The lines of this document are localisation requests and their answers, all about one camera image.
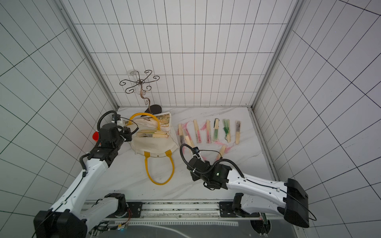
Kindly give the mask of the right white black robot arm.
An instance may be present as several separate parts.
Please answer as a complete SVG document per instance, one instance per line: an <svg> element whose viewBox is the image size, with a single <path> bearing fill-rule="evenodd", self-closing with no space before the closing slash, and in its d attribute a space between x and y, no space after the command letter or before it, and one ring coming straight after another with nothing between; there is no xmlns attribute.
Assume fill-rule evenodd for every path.
<svg viewBox="0 0 381 238"><path fill-rule="evenodd" d="M220 159L213 164L194 156L185 163L194 181L202 180L209 190L226 189L236 192L232 210L238 217L261 213L282 216L288 223L309 228L316 220L309 211L309 197L294 179L272 181L244 174L231 160Z"/></svg>

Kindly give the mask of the light green folding fan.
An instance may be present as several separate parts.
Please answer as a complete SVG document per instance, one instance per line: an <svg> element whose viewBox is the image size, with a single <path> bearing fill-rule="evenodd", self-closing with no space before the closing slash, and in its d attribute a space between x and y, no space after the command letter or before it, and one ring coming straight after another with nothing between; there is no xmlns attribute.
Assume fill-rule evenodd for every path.
<svg viewBox="0 0 381 238"><path fill-rule="evenodd" d="M215 118L213 124L213 141L219 140L219 118Z"/></svg>

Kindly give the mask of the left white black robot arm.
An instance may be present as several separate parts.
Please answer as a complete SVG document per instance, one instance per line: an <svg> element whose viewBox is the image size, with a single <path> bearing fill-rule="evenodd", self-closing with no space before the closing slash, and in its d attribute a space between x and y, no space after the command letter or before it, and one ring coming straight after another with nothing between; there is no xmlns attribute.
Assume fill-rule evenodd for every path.
<svg viewBox="0 0 381 238"><path fill-rule="evenodd" d="M79 159L82 171L49 210L39 211L33 220L35 238L84 238L108 216L130 215L125 195L109 193L82 212L87 197L109 169L124 142L132 140L130 128L109 123L98 129L94 148Z"/></svg>

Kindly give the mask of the grey pink folding fan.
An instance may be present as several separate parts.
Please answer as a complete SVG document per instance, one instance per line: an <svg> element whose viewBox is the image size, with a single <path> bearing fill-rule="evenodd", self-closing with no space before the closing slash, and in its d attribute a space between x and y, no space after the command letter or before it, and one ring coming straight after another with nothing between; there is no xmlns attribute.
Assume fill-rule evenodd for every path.
<svg viewBox="0 0 381 238"><path fill-rule="evenodd" d="M235 144L240 143L240 134L241 134L241 121L236 121L235 124Z"/></svg>

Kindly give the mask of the pink tasselled folding fan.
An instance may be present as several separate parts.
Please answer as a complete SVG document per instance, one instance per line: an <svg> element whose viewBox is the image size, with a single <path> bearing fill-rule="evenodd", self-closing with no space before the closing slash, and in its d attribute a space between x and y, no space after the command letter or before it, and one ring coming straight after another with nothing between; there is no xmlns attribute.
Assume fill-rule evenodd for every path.
<svg viewBox="0 0 381 238"><path fill-rule="evenodd" d="M205 123L201 127L202 131L205 131L206 136L206 143L211 143L211 126L210 126L210 120L206 120Z"/></svg>

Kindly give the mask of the white canvas tote bag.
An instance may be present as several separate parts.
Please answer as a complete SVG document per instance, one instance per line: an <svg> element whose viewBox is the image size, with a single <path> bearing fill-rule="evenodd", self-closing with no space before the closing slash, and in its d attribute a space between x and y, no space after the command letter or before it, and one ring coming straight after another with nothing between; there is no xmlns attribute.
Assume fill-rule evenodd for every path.
<svg viewBox="0 0 381 238"><path fill-rule="evenodd" d="M137 137L137 132L133 135L130 145L136 154L144 156L145 170L148 178L156 185L165 185L173 177L175 172L175 163L173 160L174 152L179 148L178 144L172 137L174 130L171 122L172 116L170 112L152 115L150 113L136 113L130 117L131 122L137 124L137 132L141 130L159 130L168 132L168 138L140 138ZM156 182L149 173L148 159L149 158L169 158L172 166L171 175L165 182Z"/></svg>

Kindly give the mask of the green tasselled folding fan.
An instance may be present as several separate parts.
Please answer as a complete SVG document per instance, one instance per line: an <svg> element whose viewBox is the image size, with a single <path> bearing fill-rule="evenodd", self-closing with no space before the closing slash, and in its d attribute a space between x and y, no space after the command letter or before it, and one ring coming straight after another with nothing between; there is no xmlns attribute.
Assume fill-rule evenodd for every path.
<svg viewBox="0 0 381 238"><path fill-rule="evenodd" d="M225 132L225 140L230 143L231 142L231 133L230 133L230 120L223 119L223 130Z"/></svg>

